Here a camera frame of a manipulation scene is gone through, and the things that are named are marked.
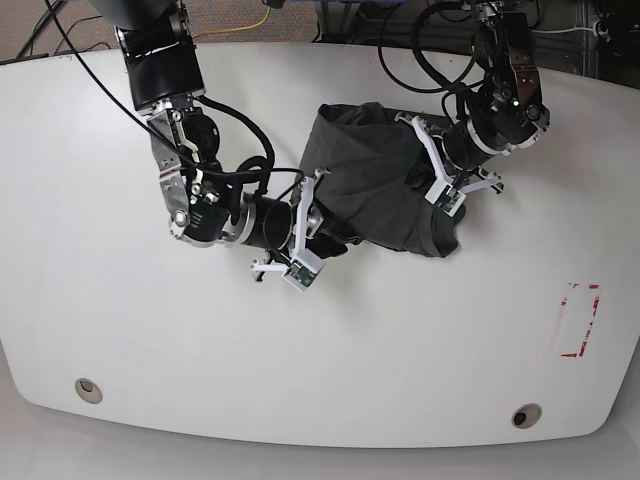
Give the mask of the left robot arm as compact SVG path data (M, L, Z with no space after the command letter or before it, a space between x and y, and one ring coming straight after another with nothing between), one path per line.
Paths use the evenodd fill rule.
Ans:
M430 63L419 40L432 16L454 11L470 14L473 46L469 63L451 80ZM550 112L543 103L534 41L526 14L513 1L436 2L416 17L409 32L410 48L419 67L436 83L434 88L409 85L391 72L382 49L385 33L382 27L377 54L394 83L413 93L441 93L442 107L448 98L455 98L456 118L439 140L455 188L466 184L470 175L479 175L491 158L526 149L548 130Z

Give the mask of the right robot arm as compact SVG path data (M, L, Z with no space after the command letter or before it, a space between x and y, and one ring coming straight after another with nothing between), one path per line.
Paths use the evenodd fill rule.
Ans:
M125 60L133 116L151 138L160 186L179 240L208 247L237 243L267 251L287 263L298 204L268 197L275 151L262 129L241 112L208 99L181 1L96 1L114 27ZM246 126L264 152L224 171L220 134L209 107Z

